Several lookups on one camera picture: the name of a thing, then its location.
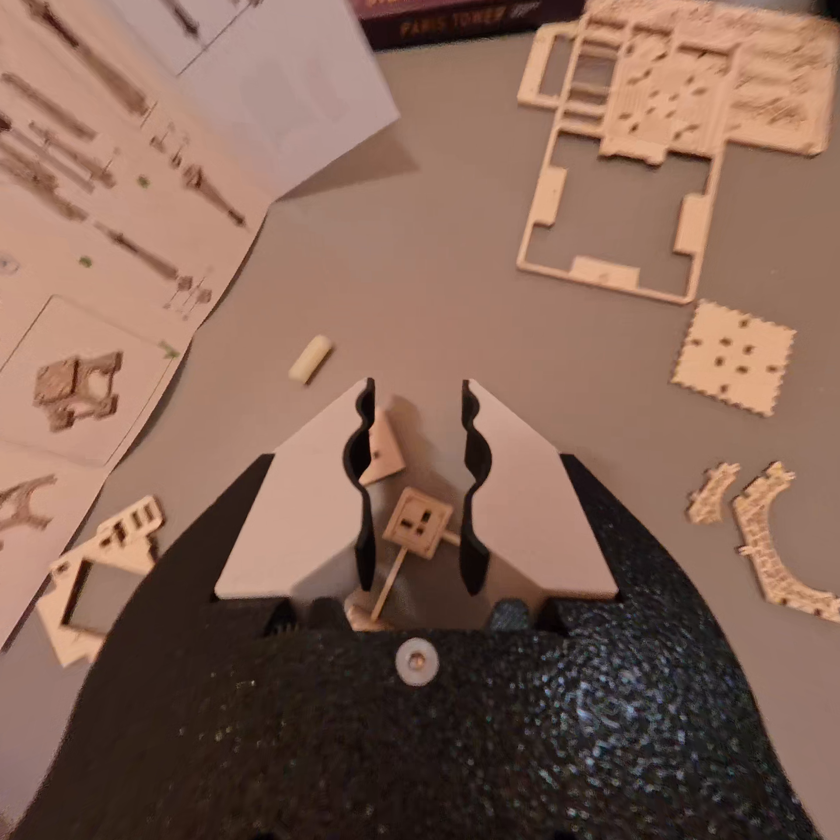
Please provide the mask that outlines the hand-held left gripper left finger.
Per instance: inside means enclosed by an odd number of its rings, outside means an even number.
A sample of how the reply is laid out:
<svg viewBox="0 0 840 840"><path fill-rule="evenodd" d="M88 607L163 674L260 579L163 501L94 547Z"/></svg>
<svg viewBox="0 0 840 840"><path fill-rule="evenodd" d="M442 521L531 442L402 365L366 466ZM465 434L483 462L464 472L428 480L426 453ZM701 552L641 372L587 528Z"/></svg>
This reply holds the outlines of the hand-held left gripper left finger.
<svg viewBox="0 0 840 840"><path fill-rule="evenodd" d="M376 570L369 491L375 381L363 378L288 438L215 584L221 600L344 600Z"/></svg>

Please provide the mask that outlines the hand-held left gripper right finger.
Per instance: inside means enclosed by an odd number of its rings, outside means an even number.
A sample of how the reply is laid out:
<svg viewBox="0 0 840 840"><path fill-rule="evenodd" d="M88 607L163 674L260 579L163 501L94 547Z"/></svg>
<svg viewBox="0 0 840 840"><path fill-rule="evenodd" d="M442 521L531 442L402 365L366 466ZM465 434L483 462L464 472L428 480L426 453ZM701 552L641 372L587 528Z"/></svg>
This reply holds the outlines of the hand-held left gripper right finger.
<svg viewBox="0 0 840 840"><path fill-rule="evenodd" d="M474 379L461 386L471 485L460 577L488 602L610 602L619 589L553 444Z"/></svg>

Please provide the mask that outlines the small curved wooden lattice piece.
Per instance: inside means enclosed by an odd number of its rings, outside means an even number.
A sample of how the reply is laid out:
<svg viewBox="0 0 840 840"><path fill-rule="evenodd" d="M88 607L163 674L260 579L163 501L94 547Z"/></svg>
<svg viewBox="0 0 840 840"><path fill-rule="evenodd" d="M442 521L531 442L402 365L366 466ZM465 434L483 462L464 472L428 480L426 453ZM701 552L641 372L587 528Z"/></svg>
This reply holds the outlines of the small curved wooden lattice piece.
<svg viewBox="0 0 840 840"><path fill-rule="evenodd" d="M722 521L723 498L741 470L739 463L720 462L705 470L704 482L689 494L686 519L695 525Z"/></svg>

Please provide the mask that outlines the long curved wooden lattice piece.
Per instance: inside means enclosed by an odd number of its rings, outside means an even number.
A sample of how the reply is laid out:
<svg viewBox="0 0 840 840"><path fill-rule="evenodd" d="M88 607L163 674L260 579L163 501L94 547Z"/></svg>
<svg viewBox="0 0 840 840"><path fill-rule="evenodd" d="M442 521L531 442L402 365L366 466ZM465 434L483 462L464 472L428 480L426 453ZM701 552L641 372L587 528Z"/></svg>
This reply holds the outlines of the long curved wooden lattice piece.
<svg viewBox="0 0 840 840"><path fill-rule="evenodd" d="M794 472L775 461L735 496L732 512L742 537L738 553L751 563L766 602L839 624L838 596L801 581L784 564L774 545L770 511L777 496L788 490L794 479Z"/></svg>

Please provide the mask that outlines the small four-hole wooden square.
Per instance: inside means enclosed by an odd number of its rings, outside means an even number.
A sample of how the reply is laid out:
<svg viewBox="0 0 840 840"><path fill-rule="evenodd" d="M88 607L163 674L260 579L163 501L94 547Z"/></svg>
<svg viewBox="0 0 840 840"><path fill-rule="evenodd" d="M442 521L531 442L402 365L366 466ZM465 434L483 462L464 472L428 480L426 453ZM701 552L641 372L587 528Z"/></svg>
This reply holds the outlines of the small four-hole wooden square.
<svg viewBox="0 0 840 840"><path fill-rule="evenodd" d="M360 483L364 487L400 473L406 468L387 412L379 406L375 408L374 421L369 429L369 446L371 462L360 477Z"/></svg>

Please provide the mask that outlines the wooden sprue with small squares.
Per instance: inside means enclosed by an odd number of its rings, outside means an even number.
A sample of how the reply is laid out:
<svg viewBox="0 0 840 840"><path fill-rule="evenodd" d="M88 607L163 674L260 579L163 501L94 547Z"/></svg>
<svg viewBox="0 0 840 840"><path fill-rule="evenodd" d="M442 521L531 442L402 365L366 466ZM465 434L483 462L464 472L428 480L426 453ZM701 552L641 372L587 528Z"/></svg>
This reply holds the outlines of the wooden sprue with small squares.
<svg viewBox="0 0 840 840"><path fill-rule="evenodd" d="M382 612L409 554L431 560L440 543L460 547L459 534L449 528L453 513L453 506L416 488L407 487L403 490L383 533L383 538L398 546L399 551L372 610L366 612L352 602L352 597L345 601L344 613L355 632L391 629L389 624L382 621Z"/></svg>

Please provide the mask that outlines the small white wax cylinder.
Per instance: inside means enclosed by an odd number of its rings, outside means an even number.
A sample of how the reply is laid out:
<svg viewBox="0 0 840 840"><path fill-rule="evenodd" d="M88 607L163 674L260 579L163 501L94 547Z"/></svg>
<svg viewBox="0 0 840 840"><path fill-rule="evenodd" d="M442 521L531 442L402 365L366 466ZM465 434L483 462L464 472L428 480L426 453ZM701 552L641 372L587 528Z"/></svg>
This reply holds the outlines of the small white wax cylinder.
<svg viewBox="0 0 840 840"><path fill-rule="evenodd" d="M290 381L307 385L333 351L334 344L325 335L317 335L307 344L288 372Z"/></svg>

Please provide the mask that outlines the square wooden plate with holes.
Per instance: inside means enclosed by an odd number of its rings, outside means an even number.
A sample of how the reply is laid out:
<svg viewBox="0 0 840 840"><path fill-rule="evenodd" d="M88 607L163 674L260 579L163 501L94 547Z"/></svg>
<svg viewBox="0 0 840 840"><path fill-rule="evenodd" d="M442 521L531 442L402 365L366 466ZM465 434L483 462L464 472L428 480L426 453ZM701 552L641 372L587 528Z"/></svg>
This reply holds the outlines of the square wooden plate with holes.
<svg viewBox="0 0 840 840"><path fill-rule="evenodd" d="M699 301L670 384L771 417L796 331L750 313Z"/></svg>

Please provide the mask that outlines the printed paper instruction sheet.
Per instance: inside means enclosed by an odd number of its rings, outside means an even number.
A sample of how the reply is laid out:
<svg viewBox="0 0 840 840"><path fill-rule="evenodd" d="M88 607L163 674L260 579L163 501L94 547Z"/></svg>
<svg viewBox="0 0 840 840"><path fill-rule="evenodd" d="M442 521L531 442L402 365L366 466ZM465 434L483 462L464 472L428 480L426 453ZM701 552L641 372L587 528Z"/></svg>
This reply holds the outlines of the printed paper instruction sheet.
<svg viewBox="0 0 840 840"><path fill-rule="evenodd" d="M350 2L2 2L2 646L271 204L399 118Z"/></svg>

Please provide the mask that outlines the dark purple puzzle box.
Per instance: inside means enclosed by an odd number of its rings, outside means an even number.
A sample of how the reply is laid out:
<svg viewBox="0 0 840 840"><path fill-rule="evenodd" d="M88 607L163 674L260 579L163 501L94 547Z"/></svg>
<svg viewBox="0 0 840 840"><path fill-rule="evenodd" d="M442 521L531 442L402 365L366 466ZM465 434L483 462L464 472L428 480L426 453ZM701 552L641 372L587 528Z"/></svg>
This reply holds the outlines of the dark purple puzzle box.
<svg viewBox="0 0 840 840"><path fill-rule="evenodd" d="M535 31L568 23L584 1L351 1L373 50L403 49Z"/></svg>

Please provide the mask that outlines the wooden frame piece with slots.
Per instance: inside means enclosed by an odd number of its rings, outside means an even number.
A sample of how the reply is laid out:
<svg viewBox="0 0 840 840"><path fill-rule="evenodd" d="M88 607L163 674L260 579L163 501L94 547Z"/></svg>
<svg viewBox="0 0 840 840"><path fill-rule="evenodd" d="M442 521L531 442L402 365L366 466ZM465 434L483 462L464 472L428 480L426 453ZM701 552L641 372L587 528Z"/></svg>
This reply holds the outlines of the wooden frame piece with slots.
<svg viewBox="0 0 840 840"><path fill-rule="evenodd" d="M158 498L143 497L49 566L49 586L36 612L63 667L96 660L121 611L154 568L154 534L164 523ZM111 601L108 622L77 615L80 603L94 595Z"/></svg>

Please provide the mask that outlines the wooden puzzle sheet frame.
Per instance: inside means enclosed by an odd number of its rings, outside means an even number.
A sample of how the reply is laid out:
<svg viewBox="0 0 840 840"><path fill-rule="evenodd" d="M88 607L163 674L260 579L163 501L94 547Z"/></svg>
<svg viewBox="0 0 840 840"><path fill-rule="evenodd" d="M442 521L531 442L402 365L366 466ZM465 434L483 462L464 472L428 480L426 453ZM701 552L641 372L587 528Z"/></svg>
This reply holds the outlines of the wooden puzzle sheet frame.
<svg viewBox="0 0 840 840"><path fill-rule="evenodd" d="M517 268L534 275L688 305L697 299L728 144L816 156L831 135L838 24L722 2L585 2L569 23L542 25L519 82L521 106L553 112ZM686 289L645 288L639 268L578 255L571 268L528 257L536 228L558 219L568 171L551 162L562 134L598 154L650 166L670 154L709 162L702 192L681 201L673 250Z"/></svg>

